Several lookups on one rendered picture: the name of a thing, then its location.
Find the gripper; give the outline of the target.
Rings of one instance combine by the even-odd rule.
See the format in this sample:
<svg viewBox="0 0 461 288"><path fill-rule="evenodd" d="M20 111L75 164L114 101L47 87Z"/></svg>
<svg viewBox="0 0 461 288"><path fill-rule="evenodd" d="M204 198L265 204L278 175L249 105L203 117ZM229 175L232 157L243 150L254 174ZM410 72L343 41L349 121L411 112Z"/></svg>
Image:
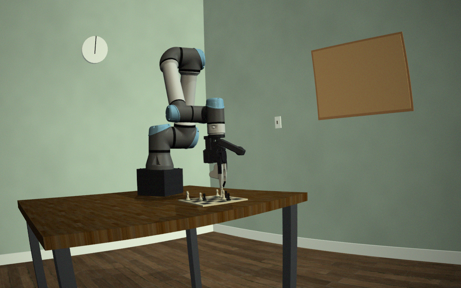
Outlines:
<svg viewBox="0 0 461 288"><path fill-rule="evenodd" d="M227 155L225 147L218 144L220 137L225 138L225 134L204 136L206 149L203 150L203 159L204 163L208 164L216 162L214 170L210 172L210 177L219 179L219 185L222 188L226 184Z"/></svg>

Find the black and cream chessboard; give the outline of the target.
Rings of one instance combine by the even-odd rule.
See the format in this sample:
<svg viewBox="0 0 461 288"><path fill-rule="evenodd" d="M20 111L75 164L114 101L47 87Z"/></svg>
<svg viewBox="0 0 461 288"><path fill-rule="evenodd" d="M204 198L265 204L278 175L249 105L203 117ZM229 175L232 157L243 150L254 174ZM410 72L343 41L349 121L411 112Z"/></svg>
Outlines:
<svg viewBox="0 0 461 288"><path fill-rule="evenodd" d="M219 196L206 196L205 198L207 199L207 201L199 200L199 198L190 198L190 200L178 199L178 201L184 202L186 204L206 207L206 206L230 204L233 202L248 200L246 198L237 198L237 197L231 197L231 196L229 197L231 199L230 201L227 201L227 198L225 200L222 200Z"/></svg>

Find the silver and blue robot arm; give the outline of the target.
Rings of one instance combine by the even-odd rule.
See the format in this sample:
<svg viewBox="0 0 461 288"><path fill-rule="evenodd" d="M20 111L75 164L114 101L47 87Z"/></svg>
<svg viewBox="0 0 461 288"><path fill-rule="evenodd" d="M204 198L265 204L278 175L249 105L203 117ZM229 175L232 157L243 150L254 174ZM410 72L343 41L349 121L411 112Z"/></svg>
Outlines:
<svg viewBox="0 0 461 288"><path fill-rule="evenodd" d="M160 70L169 103L165 117L174 126L150 126L146 169L174 169L170 149L192 149L197 145L199 129L195 123L207 123L209 135L225 134L223 99L209 98L206 106L194 106L197 76L204 66L205 55L196 48L172 47L161 56Z"/></svg>

